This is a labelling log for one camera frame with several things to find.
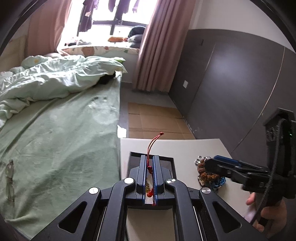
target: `dark gray pillow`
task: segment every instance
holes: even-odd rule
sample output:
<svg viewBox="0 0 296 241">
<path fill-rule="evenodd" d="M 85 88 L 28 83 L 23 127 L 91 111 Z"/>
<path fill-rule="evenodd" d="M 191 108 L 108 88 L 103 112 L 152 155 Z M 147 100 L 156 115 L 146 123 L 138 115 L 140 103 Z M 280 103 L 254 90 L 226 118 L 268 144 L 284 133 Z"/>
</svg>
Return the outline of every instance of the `dark gray pillow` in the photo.
<svg viewBox="0 0 296 241">
<path fill-rule="evenodd" d="M 136 35 L 128 38 L 128 41 L 130 43 L 141 43 L 142 42 L 142 38 L 143 38 L 143 35 L 142 34 L 136 34 Z"/>
<path fill-rule="evenodd" d="M 139 49 L 141 47 L 141 43 L 131 43 L 130 48 Z"/>
<path fill-rule="evenodd" d="M 143 26 L 135 26 L 135 27 L 133 27 L 131 29 L 131 31 L 129 32 L 129 34 L 128 34 L 128 38 L 130 38 L 130 37 L 132 37 L 132 36 L 134 36 L 136 34 L 143 34 L 145 29 L 146 28 L 143 27 Z"/>
</svg>

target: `cardboard sheet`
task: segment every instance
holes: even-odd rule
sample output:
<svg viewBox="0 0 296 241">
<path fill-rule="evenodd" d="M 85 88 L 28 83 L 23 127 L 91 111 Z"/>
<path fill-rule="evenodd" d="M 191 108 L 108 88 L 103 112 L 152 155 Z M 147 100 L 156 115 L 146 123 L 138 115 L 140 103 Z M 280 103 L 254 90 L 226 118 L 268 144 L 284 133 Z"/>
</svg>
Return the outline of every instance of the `cardboard sheet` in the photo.
<svg viewBox="0 0 296 241">
<path fill-rule="evenodd" d="M 128 103 L 128 125 L 130 138 L 152 139 L 162 131 L 160 139 L 195 139 L 176 108 Z"/>
</svg>

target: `dark gray wardrobe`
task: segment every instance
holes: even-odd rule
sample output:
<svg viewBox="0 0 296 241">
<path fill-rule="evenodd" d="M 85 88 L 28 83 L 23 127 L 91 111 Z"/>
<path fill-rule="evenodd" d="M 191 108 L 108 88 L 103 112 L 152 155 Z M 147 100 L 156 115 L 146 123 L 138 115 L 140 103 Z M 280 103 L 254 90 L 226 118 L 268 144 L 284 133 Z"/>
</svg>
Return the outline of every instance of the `dark gray wardrobe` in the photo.
<svg viewBox="0 0 296 241">
<path fill-rule="evenodd" d="M 296 54 L 271 40 L 189 30 L 169 96 L 196 139 L 219 138 L 233 158 L 266 165 L 262 123 L 277 107 L 296 113 L 295 76 Z"/>
</svg>

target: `black cable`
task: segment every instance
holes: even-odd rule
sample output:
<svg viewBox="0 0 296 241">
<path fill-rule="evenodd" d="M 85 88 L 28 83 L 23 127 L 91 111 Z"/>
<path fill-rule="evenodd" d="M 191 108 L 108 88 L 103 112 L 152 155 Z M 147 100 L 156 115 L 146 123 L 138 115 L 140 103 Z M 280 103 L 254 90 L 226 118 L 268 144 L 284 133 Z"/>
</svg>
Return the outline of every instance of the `black cable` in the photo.
<svg viewBox="0 0 296 241">
<path fill-rule="evenodd" d="M 276 133 L 276 148 L 275 148 L 275 153 L 274 153 L 274 162 L 272 165 L 272 169 L 271 169 L 271 174 L 269 176 L 269 180 L 268 183 L 266 184 L 266 188 L 264 191 L 264 194 L 260 200 L 260 203 L 257 207 L 256 210 L 256 214 L 254 215 L 252 221 L 251 221 L 251 225 L 254 224 L 254 222 L 256 221 L 258 215 L 261 213 L 262 209 L 264 208 L 263 204 L 266 204 L 266 201 L 268 199 L 268 194 L 269 191 L 272 187 L 272 181 L 274 178 L 274 173 L 276 172 L 276 165 L 277 165 L 277 158 L 278 158 L 278 154 L 279 154 L 279 145 L 280 145 L 280 138 L 281 138 L 281 125 L 282 123 L 285 121 L 286 119 L 280 119 L 278 124 L 277 124 L 277 133 Z"/>
</svg>

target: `pink curtain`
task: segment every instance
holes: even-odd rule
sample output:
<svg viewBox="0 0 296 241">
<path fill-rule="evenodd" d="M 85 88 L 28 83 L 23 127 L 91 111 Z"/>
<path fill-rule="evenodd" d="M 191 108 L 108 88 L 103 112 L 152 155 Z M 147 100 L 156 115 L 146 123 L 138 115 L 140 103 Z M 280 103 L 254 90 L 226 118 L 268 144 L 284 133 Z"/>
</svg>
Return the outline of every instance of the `pink curtain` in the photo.
<svg viewBox="0 0 296 241">
<path fill-rule="evenodd" d="M 158 0 L 141 44 L 133 88 L 168 92 L 173 82 L 195 0 Z"/>
<path fill-rule="evenodd" d="M 27 56 L 57 52 L 72 0 L 47 0 L 31 16 Z"/>
</svg>

